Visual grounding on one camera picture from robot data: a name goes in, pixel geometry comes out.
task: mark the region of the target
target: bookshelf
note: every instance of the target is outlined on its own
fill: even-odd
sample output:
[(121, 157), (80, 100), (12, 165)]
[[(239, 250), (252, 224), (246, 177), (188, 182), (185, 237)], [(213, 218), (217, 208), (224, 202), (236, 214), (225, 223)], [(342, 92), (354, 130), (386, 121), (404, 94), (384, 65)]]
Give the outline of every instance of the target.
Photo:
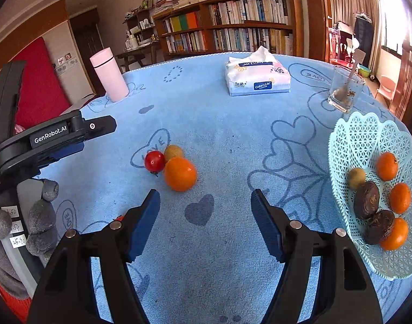
[(153, 34), (153, 29), (155, 26), (151, 26), (145, 29), (141, 29), (140, 27), (140, 21), (144, 20), (147, 18), (147, 20), (150, 23), (150, 8), (146, 8), (144, 10), (139, 10), (135, 12), (130, 18), (126, 19), (123, 23), (125, 23), (128, 27), (128, 29), (133, 29), (133, 27), (138, 26), (140, 28), (139, 31), (135, 32), (134, 35), (137, 38), (137, 41), (143, 41), (146, 39), (149, 39), (152, 34)]
[[(203, 2), (197, 2), (176, 10), (164, 11), (162, 13), (153, 16), (155, 21), (156, 29), (159, 35), (159, 41), (161, 48), (164, 53), (164, 59), (169, 60), (172, 58), (188, 57), (196, 55), (205, 55), (211, 53), (220, 52), (231, 52), (231, 51), (241, 51), (241, 50), (254, 50), (253, 47), (258, 47), (260, 44), (269, 46), (269, 50), (274, 53), (284, 53), (279, 50), (275, 51), (272, 47), (272, 33), (276, 33), (276, 40), (278, 40), (279, 35), (284, 38), (284, 36), (289, 36), (292, 34), (291, 39), (285, 41), (286, 51), (290, 50), (293, 56), (303, 57), (304, 54), (304, 35), (303, 35), (303, 16), (302, 16), (302, 3), (300, 0), (285, 0), (284, 3), (287, 7), (286, 11), (286, 23), (277, 23), (279, 15), (278, 0), (276, 1), (276, 6), (272, 8), (272, 5), (267, 5), (267, 7), (261, 6), (261, 12), (264, 9), (264, 15), (259, 16), (253, 13), (253, 1), (251, 0), (250, 5), (246, 2), (249, 0), (206, 0)], [(261, 0), (264, 5), (268, 4), (269, 0)], [(216, 12), (213, 5), (216, 5), (219, 10), (219, 6), (233, 6), (233, 15), (230, 18), (230, 12), (227, 11), (226, 20), (222, 21), (217, 18)], [(255, 19), (265, 19), (266, 9), (268, 11), (269, 21), (260, 21)], [(248, 19), (248, 11), (251, 12), (251, 18)], [(174, 30), (174, 24), (176, 20), (171, 20), (172, 18), (184, 19), (187, 15), (190, 15), (190, 20), (192, 21), (192, 15), (196, 15), (196, 25), (192, 22), (188, 28), (183, 28), (178, 30), (181, 26), (177, 26)], [(231, 42), (222, 44), (222, 39), (225, 39), (227, 35), (227, 40)], [(233, 39), (228, 39), (228, 36), (233, 35)], [(291, 43), (291, 49), (287, 48), (287, 42)]]

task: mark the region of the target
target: window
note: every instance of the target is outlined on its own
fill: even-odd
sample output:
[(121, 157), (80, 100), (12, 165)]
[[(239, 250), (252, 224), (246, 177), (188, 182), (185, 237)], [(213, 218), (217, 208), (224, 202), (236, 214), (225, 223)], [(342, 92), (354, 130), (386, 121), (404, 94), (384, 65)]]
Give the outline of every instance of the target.
[(407, 13), (402, 0), (380, 0), (383, 31), (382, 45), (388, 51), (403, 54), (403, 41), (407, 34)]

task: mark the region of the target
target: label sticker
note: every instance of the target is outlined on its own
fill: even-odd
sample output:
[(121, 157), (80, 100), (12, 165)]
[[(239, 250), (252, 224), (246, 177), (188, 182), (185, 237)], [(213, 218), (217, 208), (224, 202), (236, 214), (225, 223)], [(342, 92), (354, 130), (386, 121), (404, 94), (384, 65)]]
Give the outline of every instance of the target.
[(24, 234), (14, 236), (12, 238), (9, 238), (11, 240), (11, 244), (13, 248), (18, 248), (26, 245), (26, 237)]
[(23, 229), (23, 224), (21, 224), (21, 220), (12, 222), (11, 234), (21, 233), (22, 231), (24, 231), (24, 229)]
[(254, 83), (254, 90), (268, 90), (272, 89), (272, 82)]
[(5, 212), (8, 212), (11, 218), (17, 218), (19, 217), (18, 214), (18, 207), (17, 206), (8, 206), (8, 207), (2, 207), (2, 210)]
[(251, 67), (251, 66), (272, 66), (272, 62), (244, 62), (239, 63), (240, 67)]
[(67, 134), (69, 134), (68, 125), (66, 121), (63, 121), (30, 135), (30, 145), (32, 148), (36, 148), (40, 145), (44, 145), (48, 141)]

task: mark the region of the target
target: spoon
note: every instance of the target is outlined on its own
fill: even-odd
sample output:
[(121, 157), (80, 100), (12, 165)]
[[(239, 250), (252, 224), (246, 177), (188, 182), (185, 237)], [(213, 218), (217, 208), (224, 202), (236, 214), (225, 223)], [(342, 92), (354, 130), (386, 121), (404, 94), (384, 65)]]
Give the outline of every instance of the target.
[(348, 77), (346, 83), (343, 86), (341, 86), (340, 88), (336, 89), (333, 92), (333, 96), (338, 101), (344, 101), (345, 98), (347, 97), (348, 86), (349, 86), (350, 80), (353, 77), (353, 75), (354, 75), (354, 73), (355, 73), (355, 71), (358, 67), (358, 64), (363, 62), (363, 60), (365, 58), (365, 55), (366, 55), (366, 53), (363, 52), (360, 49), (354, 50), (354, 55), (353, 55), (354, 64), (353, 64), (353, 68), (351, 69), (351, 72), (349, 74), (349, 77)]

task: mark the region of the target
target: metal screw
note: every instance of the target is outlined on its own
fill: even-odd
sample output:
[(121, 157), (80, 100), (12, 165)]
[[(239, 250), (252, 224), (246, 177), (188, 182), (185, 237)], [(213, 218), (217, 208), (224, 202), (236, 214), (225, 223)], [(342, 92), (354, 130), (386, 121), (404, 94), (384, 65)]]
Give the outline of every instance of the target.
[(290, 222), (290, 226), (291, 226), (293, 229), (300, 229), (300, 228), (302, 227), (302, 223), (301, 223), (300, 221), (298, 221), (298, 220), (292, 220), (292, 221)]
[(113, 220), (113, 221), (110, 223), (110, 229), (112, 229), (112, 230), (117, 230), (117, 229), (119, 229), (121, 226), (122, 226), (122, 223), (119, 222), (118, 220)]
[(335, 230), (335, 233), (336, 233), (338, 236), (341, 236), (341, 237), (347, 235), (346, 231), (345, 231), (343, 228), (338, 228), (338, 229), (336, 229), (336, 230)]
[(65, 233), (65, 236), (70, 239), (70, 238), (73, 238), (76, 234), (77, 234), (77, 230), (68, 229)]

